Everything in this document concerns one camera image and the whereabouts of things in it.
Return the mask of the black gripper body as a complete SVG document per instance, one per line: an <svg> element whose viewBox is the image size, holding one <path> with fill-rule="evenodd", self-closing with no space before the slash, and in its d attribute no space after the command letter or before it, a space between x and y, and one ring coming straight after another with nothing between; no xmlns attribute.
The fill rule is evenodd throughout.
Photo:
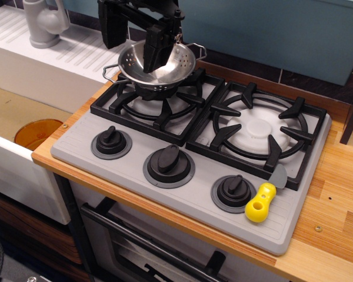
<svg viewBox="0 0 353 282"><path fill-rule="evenodd" d="M177 1L98 1L117 10L128 24L147 30L152 25L165 26L170 34L178 34L185 14Z"/></svg>

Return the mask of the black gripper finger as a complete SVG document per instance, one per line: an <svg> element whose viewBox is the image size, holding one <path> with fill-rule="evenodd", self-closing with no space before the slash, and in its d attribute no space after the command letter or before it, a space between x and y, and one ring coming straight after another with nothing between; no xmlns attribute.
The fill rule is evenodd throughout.
<svg viewBox="0 0 353 282"><path fill-rule="evenodd" d="M112 49L125 43L127 39L128 20L108 5L99 5L98 15L102 40L105 46L108 49Z"/></svg>
<svg viewBox="0 0 353 282"><path fill-rule="evenodd" d="M165 66L174 48L174 36L165 26L152 25L146 30L144 45L144 73L151 73Z"/></svg>

